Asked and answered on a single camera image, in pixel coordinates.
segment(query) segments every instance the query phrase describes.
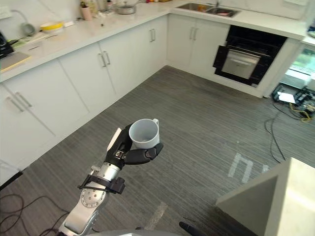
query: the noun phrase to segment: mug handle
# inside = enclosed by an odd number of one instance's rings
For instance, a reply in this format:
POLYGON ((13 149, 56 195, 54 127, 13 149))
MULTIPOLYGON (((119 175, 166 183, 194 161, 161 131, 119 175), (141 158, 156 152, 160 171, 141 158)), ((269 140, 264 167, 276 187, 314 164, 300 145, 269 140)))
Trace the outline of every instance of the mug handle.
POLYGON ((158 119, 153 119, 153 122, 158 125, 158 119))

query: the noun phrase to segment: pot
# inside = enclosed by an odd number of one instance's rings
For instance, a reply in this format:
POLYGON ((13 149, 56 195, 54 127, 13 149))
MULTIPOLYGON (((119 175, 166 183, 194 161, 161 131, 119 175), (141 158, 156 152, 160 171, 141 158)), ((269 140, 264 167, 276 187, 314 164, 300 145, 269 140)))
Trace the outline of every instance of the pot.
POLYGON ((142 0, 137 1, 134 5, 127 5, 127 1, 124 1, 123 6, 118 6, 116 12, 121 15, 130 15, 136 13, 136 5, 142 2, 142 0))

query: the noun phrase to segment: cabinet handle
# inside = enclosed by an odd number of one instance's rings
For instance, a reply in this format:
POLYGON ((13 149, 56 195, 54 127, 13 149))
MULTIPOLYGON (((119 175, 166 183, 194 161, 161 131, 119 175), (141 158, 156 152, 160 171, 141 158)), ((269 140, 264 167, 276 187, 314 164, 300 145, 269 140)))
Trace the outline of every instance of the cabinet handle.
POLYGON ((16 107, 19 109, 20 112, 23 112, 23 111, 24 111, 24 110, 20 107, 20 105, 17 104, 11 97, 7 97, 6 99, 9 100, 10 102, 12 102, 12 104, 13 104, 14 106, 16 106, 16 107))
POLYGON ((195 31, 193 32, 193 40, 196 41, 196 35, 197 35, 197 30, 199 28, 195 28, 195 31))
POLYGON ((108 53, 107 53, 106 51, 103 51, 103 53, 106 54, 106 57, 107 57, 107 59, 108 59, 108 65, 110 65, 110 59, 109 59, 108 53))
POLYGON ((194 29, 195 29, 194 27, 191 27, 191 28, 190 28, 189 39, 192 39, 192 32, 193 32, 194 29))
POLYGON ((151 36, 150 43, 152 43, 153 42, 153 29, 150 30, 150 36, 151 36))
POLYGON ((153 41, 156 40, 156 29, 152 29, 153 30, 153 41))
POLYGON ((20 94, 20 92, 16 92, 15 95, 19 96, 28 105, 28 107, 33 106, 23 95, 20 94))
POLYGON ((104 59, 104 57, 103 57, 103 54, 102 54, 102 53, 99 53, 98 55, 102 58, 103 67, 106 67, 106 62, 105 62, 105 59, 104 59))

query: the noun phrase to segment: yellow cable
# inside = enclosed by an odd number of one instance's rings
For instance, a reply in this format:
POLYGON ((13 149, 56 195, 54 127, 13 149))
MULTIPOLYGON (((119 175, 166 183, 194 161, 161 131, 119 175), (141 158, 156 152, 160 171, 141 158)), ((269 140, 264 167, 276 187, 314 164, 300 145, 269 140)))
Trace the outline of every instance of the yellow cable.
POLYGON ((302 122, 310 122, 312 120, 306 111, 299 111, 299 110, 294 109, 292 106, 292 103, 290 103, 290 108, 291 108, 291 110, 293 110, 295 112, 304 113, 306 115, 307 118, 301 118, 302 122))

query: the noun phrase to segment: wall outlet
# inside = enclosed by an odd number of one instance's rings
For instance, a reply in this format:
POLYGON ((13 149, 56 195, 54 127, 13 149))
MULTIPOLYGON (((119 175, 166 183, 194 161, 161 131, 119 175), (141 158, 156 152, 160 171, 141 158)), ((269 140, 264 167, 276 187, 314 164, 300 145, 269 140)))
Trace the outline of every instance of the wall outlet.
POLYGON ((8 18, 12 16, 12 12, 8 6, 0 6, 0 19, 8 18))

